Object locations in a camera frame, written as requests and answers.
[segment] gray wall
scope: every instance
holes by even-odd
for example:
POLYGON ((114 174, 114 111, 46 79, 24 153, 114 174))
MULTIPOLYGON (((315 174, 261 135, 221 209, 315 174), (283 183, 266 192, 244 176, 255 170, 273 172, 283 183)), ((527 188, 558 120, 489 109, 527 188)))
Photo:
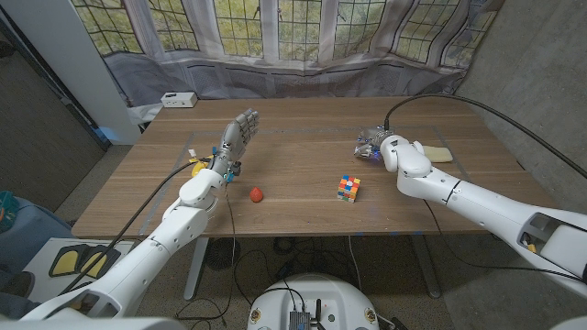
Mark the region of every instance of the gray wall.
MULTIPOLYGON (((506 0, 457 95, 511 116, 587 169, 587 1, 506 0)), ((499 118, 487 126, 560 207, 587 213, 587 180, 499 118)))

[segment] small white box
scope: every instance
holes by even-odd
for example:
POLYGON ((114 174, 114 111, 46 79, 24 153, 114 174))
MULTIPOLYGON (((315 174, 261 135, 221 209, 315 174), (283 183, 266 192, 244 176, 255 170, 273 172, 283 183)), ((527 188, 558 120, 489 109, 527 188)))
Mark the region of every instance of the small white box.
POLYGON ((195 93, 165 93, 161 98, 163 106, 165 107, 194 107, 195 103, 198 102, 195 93))

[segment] curtain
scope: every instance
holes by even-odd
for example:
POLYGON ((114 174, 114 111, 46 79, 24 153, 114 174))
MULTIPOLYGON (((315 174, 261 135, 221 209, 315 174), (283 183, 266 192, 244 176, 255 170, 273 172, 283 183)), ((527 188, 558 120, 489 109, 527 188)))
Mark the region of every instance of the curtain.
POLYGON ((200 99, 452 94, 486 0, 72 0, 128 107, 200 99))

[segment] small red ball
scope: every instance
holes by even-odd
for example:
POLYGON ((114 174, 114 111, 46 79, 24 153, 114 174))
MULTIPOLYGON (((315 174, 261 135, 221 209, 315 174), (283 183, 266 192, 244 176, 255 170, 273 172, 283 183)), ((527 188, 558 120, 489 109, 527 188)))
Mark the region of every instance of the small red ball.
POLYGON ((263 192, 259 188, 254 187, 253 190, 250 191, 249 196, 251 201, 258 203, 263 199, 263 192))

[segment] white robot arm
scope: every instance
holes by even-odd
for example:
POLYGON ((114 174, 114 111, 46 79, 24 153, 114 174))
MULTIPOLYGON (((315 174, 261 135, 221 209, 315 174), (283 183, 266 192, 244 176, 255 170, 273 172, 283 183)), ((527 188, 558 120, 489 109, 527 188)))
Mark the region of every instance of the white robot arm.
POLYGON ((376 147, 386 170, 398 172, 400 192, 446 205, 496 234, 536 268, 578 279, 547 273, 587 298, 587 215, 511 200, 434 168, 418 142, 380 135, 384 139, 376 147))
POLYGON ((162 223, 99 280, 51 299, 21 320, 124 317, 137 311, 147 288, 170 257, 199 237, 216 209, 215 194, 257 132, 259 114, 251 110, 227 126, 210 169, 202 169, 182 186, 180 197, 164 213, 162 223), (83 313, 70 308, 85 304, 83 313))

